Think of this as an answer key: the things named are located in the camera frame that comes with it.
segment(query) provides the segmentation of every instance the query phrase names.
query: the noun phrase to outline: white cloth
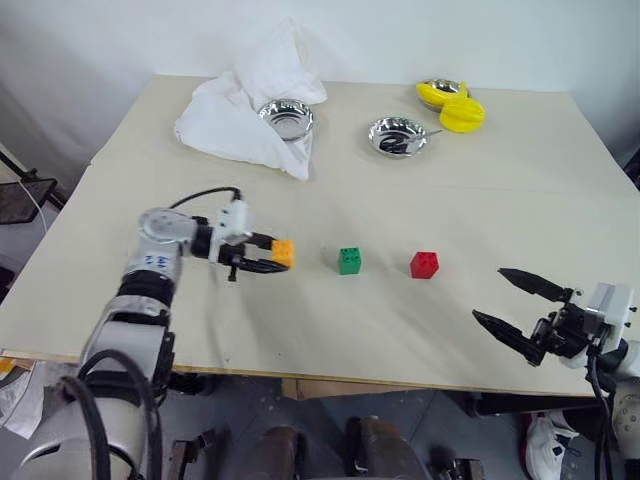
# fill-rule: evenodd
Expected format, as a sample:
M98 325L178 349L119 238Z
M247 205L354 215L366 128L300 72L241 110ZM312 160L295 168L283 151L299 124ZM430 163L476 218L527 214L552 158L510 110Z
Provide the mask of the white cloth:
M175 124L178 139L230 160L279 168L309 178L312 134L284 142L256 113L278 98L321 103L327 93L305 67L302 43L291 21L282 23L234 67L203 83Z

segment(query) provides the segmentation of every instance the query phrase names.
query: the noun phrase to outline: metal bowl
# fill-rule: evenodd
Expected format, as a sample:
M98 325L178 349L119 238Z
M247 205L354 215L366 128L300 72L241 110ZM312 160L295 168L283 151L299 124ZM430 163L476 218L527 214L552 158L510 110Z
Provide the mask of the metal bowl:
M258 115L271 125L285 142L301 139L313 127L313 112L309 106L290 98L267 103L258 111Z
M430 85L432 88L437 88L442 92L458 93L460 91L460 84L458 82L454 82L453 80L445 80L444 78L431 78L420 83ZM469 92L469 90L467 90L467 96L471 98L471 93ZM429 110L437 113L440 113L442 111L442 106L425 102L422 97L420 97L420 95L418 95L418 99L420 100L420 103L422 103Z
M429 134L422 125L401 117L385 117L369 128L369 142L391 158L410 157L427 144Z

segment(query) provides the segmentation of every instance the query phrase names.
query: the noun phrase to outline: green lego block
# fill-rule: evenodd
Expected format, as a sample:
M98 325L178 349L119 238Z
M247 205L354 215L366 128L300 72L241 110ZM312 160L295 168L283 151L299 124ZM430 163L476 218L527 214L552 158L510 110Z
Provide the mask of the green lego block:
M340 258L338 259L340 275L354 275L360 272L360 265L362 265L362 259L359 248L340 249Z

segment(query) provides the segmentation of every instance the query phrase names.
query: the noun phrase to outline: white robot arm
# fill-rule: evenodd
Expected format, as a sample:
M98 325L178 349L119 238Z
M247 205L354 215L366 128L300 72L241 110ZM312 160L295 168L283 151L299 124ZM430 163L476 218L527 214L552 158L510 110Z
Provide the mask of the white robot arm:
M229 266L232 281L238 269L287 270L277 262L245 258L245 244L270 250L275 239L251 232L237 189L214 189L221 190L233 191L234 197L214 227L173 208L152 209L140 217L138 249L85 345L78 379L61 381L70 401L36 430L14 480L136 479L145 442L146 478L160 480L155 399L167 388L173 365L170 309L182 256Z
M608 432L613 426L621 456L637 468L640 463L640 342L627 342L622 338L624 328L631 326L631 313L637 310L631 306L633 288L599 283L588 305L581 308L577 305L582 295L579 290L559 287L521 270L502 268L498 271L516 287L563 305L541 318L530 338L504 320L474 310L476 320L497 340L523 354L533 366L540 365L550 352L560 356L562 363L570 368L587 367L586 378L603 407L604 433L599 448L605 452L605 463L610 463ZM608 400L603 390L610 393Z

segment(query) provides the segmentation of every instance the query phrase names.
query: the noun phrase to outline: yellow plastic object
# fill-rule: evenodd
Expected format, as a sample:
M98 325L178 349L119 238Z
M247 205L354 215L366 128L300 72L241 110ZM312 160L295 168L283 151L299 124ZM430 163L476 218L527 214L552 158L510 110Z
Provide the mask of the yellow plastic object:
M464 82L460 85L460 91L444 102L440 112L442 126L456 133L472 132L484 123L484 119L484 107L468 97Z
M13 358L0 357L0 379L6 377L13 370Z
M274 240L271 242L271 260L293 268L293 240Z
M432 87L428 83L416 84L416 93L424 102L436 107L441 107L442 105L444 105L444 102L446 102L452 96L456 95L452 92L439 90L435 87Z

